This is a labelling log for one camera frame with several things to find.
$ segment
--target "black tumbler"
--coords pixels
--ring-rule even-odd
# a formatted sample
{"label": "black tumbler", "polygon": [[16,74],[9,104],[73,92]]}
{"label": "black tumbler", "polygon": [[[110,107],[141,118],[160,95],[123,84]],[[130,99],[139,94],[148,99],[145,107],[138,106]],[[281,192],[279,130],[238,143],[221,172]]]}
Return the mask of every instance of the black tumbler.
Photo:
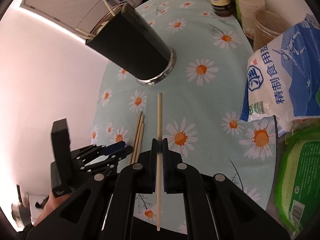
{"label": "black tumbler", "polygon": [[109,20],[93,40],[86,41],[86,45],[131,73],[139,83],[152,85],[154,82],[147,81],[163,73],[161,80],[165,78],[175,63],[174,50],[130,4],[119,4],[113,12],[116,13],[114,17],[108,13],[92,30],[96,34],[101,23]]}

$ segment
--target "plastic container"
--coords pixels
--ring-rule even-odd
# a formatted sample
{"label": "plastic container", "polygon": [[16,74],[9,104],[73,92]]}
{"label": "plastic container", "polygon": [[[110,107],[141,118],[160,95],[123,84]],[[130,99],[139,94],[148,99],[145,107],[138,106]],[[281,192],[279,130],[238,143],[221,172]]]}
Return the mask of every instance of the plastic container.
{"label": "plastic container", "polygon": [[279,15],[265,10],[256,11],[253,21],[255,25],[253,51],[261,49],[290,27]]}
{"label": "plastic container", "polygon": [[254,39],[255,25],[253,22],[254,14],[256,11],[265,10],[266,2],[264,0],[238,0],[239,8],[242,15],[242,29],[244,34]]}

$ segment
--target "person's hand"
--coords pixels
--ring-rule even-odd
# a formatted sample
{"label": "person's hand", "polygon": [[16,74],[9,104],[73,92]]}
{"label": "person's hand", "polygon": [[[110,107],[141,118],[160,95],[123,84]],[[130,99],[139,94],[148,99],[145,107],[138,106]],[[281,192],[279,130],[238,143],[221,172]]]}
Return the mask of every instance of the person's hand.
{"label": "person's hand", "polygon": [[44,209],[41,212],[40,216],[38,216],[38,218],[36,219],[36,222],[33,225],[34,226],[38,225],[42,220],[44,220],[52,211],[54,211],[70,196],[71,196],[71,193],[55,198],[52,193],[52,190],[50,190],[49,200],[44,206]]}

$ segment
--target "blue logo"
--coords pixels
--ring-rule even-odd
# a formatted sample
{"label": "blue logo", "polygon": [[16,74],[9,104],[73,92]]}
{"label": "blue logo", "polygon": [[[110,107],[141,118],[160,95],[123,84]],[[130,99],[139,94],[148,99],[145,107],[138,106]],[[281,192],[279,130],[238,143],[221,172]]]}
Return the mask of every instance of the blue logo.
{"label": "blue logo", "polygon": [[256,66],[251,65],[248,68],[248,88],[249,90],[255,91],[256,89],[259,89],[263,83],[263,76],[260,71]]}

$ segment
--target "screw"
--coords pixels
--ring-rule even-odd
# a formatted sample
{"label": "screw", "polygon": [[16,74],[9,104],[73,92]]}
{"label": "screw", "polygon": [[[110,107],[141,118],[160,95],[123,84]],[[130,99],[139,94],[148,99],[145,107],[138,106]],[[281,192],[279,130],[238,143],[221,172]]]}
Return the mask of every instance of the screw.
{"label": "screw", "polygon": [[101,173],[98,173],[93,178],[95,181],[102,181],[104,179],[104,175]]}
{"label": "screw", "polygon": [[178,168],[179,170],[185,170],[185,169],[187,168],[187,165],[186,165],[185,163],[179,163],[179,164],[177,165],[177,168]]}
{"label": "screw", "polygon": [[223,182],[226,177],[222,174],[217,174],[216,176],[214,176],[214,178],[216,179],[216,181]]}
{"label": "screw", "polygon": [[134,165],[132,165],[132,168],[134,170],[141,170],[142,169],[142,164],[141,163],[135,163]]}

